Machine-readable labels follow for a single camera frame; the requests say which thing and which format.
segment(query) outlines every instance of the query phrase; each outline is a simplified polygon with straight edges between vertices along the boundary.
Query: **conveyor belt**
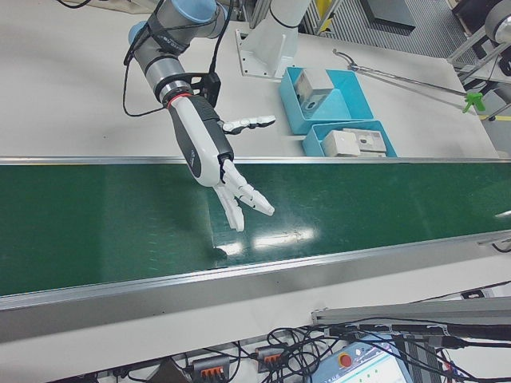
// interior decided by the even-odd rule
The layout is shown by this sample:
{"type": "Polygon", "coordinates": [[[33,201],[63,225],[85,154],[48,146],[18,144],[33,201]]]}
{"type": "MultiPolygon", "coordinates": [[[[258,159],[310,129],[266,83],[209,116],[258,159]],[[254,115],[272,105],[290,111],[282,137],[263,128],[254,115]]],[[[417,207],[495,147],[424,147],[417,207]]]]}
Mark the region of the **conveyor belt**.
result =
{"type": "Polygon", "coordinates": [[[511,229],[506,162],[238,168],[242,233],[184,164],[0,166],[0,296],[511,229]]]}

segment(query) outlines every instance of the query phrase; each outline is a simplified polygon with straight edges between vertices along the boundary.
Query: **white robotic arm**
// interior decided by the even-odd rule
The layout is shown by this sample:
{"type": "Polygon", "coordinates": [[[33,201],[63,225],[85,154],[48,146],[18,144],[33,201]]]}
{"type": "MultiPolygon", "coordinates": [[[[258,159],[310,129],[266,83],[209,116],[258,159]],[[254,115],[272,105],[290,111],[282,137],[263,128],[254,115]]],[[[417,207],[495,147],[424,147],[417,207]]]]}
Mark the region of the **white robotic arm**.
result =
{"type": "Polygon", "coordinates": [[[244,229],[244,217],[236,199],[266,215],[274,208],[238,173],[234,152],[226,134],[244,128],[264,127],[273,116],[224,123],[213,106],[220,79],[210,73],[185,73],[178,56],[196,37],[216,38],[221,34],[227,13],[214,0],[165,0],[159,3],[147,23],[130,31],[131,54],[145,73],[159,102],[171,116],[176,139],[188,167],[205,187],[212,187],[224,207],[231,228],[244,229]],[[192,84],[194,77],[201,78],[192,84]]]}

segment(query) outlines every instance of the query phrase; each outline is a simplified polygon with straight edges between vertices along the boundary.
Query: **white block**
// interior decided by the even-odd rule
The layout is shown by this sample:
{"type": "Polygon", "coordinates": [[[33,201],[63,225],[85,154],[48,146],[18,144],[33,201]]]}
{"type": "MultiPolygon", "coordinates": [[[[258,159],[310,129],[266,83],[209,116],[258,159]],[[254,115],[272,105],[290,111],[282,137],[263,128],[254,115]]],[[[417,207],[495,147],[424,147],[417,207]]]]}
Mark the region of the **white block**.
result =
{"type": "Polygon", "coordinates": [[[360,156],[361,157],[386,157],[385,153],[381,153],[381,152],[364,152],[364,151],[360,151],[360,156]]]}
{"type": "Polygon", "coordinates": [[[344,129],[344,132],[352,132],[357,136],[358,146],[364,152],[386,152],[382,134],[375,130],[344,129]]]}
{"type": "Polygon", "coordinates": [[[356,157],[360,156],[357,137],[352,132],[332,130],[321,143],[325,155],[328,157],[356,157]]]}
{"type": "Polygon", "coordinates": [[[327,99],[334,84],[325,69],[303,69],[294,84],[304,116],[311,116],[327,99]]]}

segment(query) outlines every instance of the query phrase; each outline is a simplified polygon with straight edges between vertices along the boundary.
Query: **orange connector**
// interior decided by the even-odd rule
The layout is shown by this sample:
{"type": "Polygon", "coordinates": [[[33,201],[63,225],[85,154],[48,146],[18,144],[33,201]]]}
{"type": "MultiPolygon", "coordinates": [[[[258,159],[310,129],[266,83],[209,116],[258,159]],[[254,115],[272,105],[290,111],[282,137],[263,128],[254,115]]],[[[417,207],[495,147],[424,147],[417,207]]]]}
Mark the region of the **orange connector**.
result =
{"type": "Polygon", "coordinates": [[[224,368],[219,367],[213,367],[212,369],[203,369],[200,371],[200,375],[202,378],[208,378],[208,377],[217,377],[221,376],[224,373],[224,368]]]}

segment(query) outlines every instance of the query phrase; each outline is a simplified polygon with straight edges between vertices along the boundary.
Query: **white table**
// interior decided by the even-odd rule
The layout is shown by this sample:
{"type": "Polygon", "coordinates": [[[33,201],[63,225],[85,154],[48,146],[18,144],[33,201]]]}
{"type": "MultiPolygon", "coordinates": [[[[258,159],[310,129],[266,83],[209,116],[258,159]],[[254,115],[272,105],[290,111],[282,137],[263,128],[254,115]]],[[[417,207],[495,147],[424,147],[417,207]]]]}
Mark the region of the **white table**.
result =
{"type": "MultiPolygon", "coordinates": [[[[4,4],[0,154],[177,155],[167,113],[130,119],[121,109],[127,33],[141,19],[89,8],[71,11],[50,0],[4,4]]],[[[218,112],[226,119],[268,113],[279,118],[272,128],[233,137],[236,151],[243,156],[301,154],[285,120],[278,84],[241,77],[233,41],[229,31],[220,50],[224,87],[218,112]]],[[[360,65],[461,90],[444,60],[322,38],[301,37],[296,63],[345,68],[331,54],[333,47],[353,55],[360,65]]],[[[205,70],[211,51],[212,41],[194,41],[183,56],[184,67],[205,70]]],[[[129,107],[141,111],[157,106],[141,71],[133,66],[131,74],[129,107]]],[[[425,97],[367,77],[360,82],[401,156],[497,156],[475,113],[461,114],[463,102],[457,97],[421,89],[425,97]]],[[[500,282],[510,272],[509,256],[475,243],[456,243],[346,263],[338,284],[314,289],[300,290],[303,281],[296,280],[296,291],[281,291],[279,281],[268,275],[264,288],[270,294],[265,298],[1,344],[0,380],[50,381],[249,338],[277,326],[301,326],[310,321],[311,311],[326,306],[411,302],[500,282]],[[200,329],[199,335],[192,336],[190,329],[200,329]]]]}
{"type": "MultiPolygon", "coordinates": [[[[53,0],[9,1],[0,14],[4,156],[180,156],[167,112],[127,117],[121,108],[122,60],[129,28],[144,19],[86,7],[67,10],[53,0]]],[[[220,49],[223,82],[217,111],[225,120],[275,114],[277,124],[231,138],[238,156],[302,156],[278,94],[278,82],[242,77],[233,23],[220,49]]],[[[188,71],[205,71],[214,41],[196,39],[182,56],[188,71]]],[[[462,90],[443,59],[301,35],[297,66],[345,69],[337,48],[366,65],[462,90]]],[[[403,157],[497,157],[474,111],[436,90],[405,90],[359,76],[374,112],[403,157]]],[[[138,67],[129,78],[128,107],[158,104],[138,67]]]]}

